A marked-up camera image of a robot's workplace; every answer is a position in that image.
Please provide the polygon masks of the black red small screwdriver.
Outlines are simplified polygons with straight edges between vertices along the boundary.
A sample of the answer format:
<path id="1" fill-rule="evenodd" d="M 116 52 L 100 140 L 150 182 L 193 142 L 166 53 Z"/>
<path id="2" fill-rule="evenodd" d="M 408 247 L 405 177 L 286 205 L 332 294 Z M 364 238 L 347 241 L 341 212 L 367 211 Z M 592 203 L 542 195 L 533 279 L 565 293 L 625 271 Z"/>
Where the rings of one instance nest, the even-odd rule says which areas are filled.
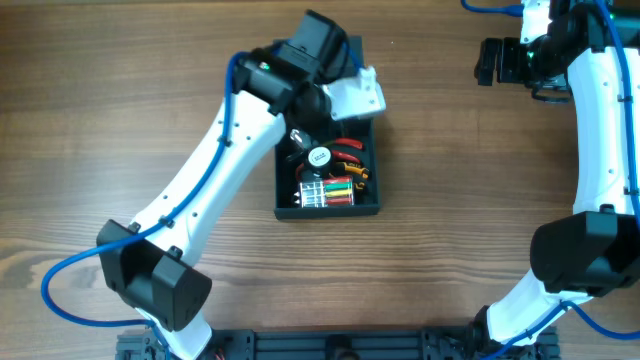
<path id="1" fill-rule="evenodd" d="M 294 164 L 298 164 L 300 162 L 303 162 L 305 160 L 307 156 L 307 151 L 306 150 L 302 150 L 302 151 L 298 151 L 295 153 L 292 153 L 290 155 L 288 155 L 285 158 L 285 161 L 289 164 L 294 163 Z"/>

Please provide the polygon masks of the silver metal socket wrench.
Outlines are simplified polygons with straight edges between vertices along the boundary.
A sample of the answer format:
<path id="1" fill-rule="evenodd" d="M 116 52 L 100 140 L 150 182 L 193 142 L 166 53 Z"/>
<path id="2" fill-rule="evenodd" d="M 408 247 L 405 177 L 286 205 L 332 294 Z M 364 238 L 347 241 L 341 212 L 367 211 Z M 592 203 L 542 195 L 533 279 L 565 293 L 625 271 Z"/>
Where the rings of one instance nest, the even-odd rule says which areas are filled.
<path id="1" fill-rule="evenodd" d="M 301 150 L 308 150 L 314 144 L 314 140 L 308 133 L 297 128 L 290 131 L 289 138 Z"/>

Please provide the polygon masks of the orange black needle-nose pliers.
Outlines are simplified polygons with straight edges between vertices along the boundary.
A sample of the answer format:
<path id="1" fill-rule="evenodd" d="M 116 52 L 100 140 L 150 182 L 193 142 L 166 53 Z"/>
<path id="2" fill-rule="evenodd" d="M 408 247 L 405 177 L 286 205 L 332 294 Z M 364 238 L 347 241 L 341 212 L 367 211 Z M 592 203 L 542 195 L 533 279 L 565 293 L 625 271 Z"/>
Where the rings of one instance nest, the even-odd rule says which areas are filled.
<path id="1" fill-rule="evenodd" d="M 351 176 L 354 182 L 354 188 L 361 192 L 366 190 L 368 180 L 371 176 L 368 168 L 353 162 L 336 162 L 333 171 L 336 175 Z"/>

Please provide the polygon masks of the dark green box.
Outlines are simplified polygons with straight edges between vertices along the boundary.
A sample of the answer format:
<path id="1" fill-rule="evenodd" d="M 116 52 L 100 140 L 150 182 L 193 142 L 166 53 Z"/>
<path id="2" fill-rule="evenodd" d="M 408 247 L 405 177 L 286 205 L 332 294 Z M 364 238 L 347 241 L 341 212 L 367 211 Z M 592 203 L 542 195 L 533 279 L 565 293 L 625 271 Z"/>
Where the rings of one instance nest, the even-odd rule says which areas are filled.
<path id="1" fill-rule="evenodd" d="M 359 36 L 348 37 L 341 45 L 339 52 L 326 72 L 318 80 L 316 86 L 322 87 L 336 80 L 354 77 L 358 70 L 366 68 L 362 58 L 362 38 Z M 328 126 L 316 131 L 305 131 L 314 140 L 313 147 L 323 146 L 324 143 L 336 138 L 353 138 L 360 140 L 365 145 L 364 151 L 358 151 L 347 147 L 338 147 L 338 150 L 356 155 L 361 160 L 361 165 L 371 172 L 367 188 L 364 192 L 358 192 L 353 206 L 326 207 L 326 208 L 300 208 L 293 202 L 293 194 L 298 189 L 298 184 L 304 181 L 316 179 L 330 179 L 341 177 L 333 171 L 337 161 L 333 157 L 333 164 L 327 178 L 317 178 L 304 170 L 303 162 L 298 164 L 287 163 L 285 158 L 295 152 L 302 151 L 289 138 L 293 129 L 287 125 L 285 137 L 275 147 L 275 208 L 274 215 L 278 220 L 318 219 L 329 217 L 353 217 L 375 215 L 380 210 L 379 181 L 376 170 L 376 145 L 373 120 L 377 115 L 368 119 L 353 119 L 345 121 L 329 121 Z"/>

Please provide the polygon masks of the red handled snips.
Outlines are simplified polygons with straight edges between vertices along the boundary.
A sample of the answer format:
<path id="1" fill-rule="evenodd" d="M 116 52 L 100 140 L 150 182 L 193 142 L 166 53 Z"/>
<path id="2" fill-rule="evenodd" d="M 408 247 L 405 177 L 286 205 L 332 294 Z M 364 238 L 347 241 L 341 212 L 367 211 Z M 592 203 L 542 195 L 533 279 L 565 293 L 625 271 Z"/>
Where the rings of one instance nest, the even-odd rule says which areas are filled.
<path id="1" fill-rule="evenodd" d="M 364 151 L 365 145 L 360 140 L 356 140 L 353 138 L 336 138 L 334 140 L 328 141 L 323 144 L 324 147 L 327 147 L 333 157 L 339 162 L 350 162 L 360 164 L 361 160 L 353 154 L 344 152 L 342 150 L 338 150 L 338 147 L 347 147 L 358 151 Z"/>

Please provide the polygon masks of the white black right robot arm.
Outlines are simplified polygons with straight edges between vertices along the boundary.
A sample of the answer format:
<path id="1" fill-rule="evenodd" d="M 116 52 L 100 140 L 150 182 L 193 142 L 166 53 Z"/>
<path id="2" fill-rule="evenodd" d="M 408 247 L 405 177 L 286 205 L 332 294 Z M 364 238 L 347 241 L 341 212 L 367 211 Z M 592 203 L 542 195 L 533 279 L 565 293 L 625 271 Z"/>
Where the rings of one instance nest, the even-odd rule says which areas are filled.
<path id="1" fill-rule="evenodd" d="M 639 278 L 639 13 L 612 1 L 523 1 L 517 38 L 488 38 L 482 86 L 521 84 L 535 100 L 573 103 L 578 184 L 569 217 L 540 226 L 530 267 L 469 325 L 466 352 L 521 356 L 569 311 Z"/>

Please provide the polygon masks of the clear pack coloured screwdrivers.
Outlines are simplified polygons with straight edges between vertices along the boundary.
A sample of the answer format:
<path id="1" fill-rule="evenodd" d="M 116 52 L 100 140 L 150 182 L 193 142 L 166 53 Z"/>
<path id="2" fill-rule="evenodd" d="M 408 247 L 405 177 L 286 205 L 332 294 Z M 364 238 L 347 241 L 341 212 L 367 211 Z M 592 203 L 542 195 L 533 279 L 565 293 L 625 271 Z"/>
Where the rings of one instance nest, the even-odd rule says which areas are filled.
<path id="1" fill-rule="evenodd" d="M 356 194 L 365 189 L 366 183 L 352 176 L 316 179 L 300 182 L 292 198 L 300 208 L 353 206 Z"/>

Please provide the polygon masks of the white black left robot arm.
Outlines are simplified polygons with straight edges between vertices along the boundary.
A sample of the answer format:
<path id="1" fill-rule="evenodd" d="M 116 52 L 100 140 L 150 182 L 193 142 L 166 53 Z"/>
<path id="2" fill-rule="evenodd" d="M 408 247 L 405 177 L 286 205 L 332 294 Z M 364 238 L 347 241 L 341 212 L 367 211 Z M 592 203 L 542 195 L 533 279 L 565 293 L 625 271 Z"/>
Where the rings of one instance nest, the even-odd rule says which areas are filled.
<path id="1" fill-rule="evenodd" d="M 223 102 L 178 174 L 127 226 L 113 220 L 96 245 L 107 286 L 156 329 L 165 357 L 196 359 L 213 330 L 201 308 L 212 281 L 195 268 L 209 234 L 257 163 L 290 127 L 324 126 L 326 87 L 345 31 L 309 10 L 294 35 L 229 61 Z"/>

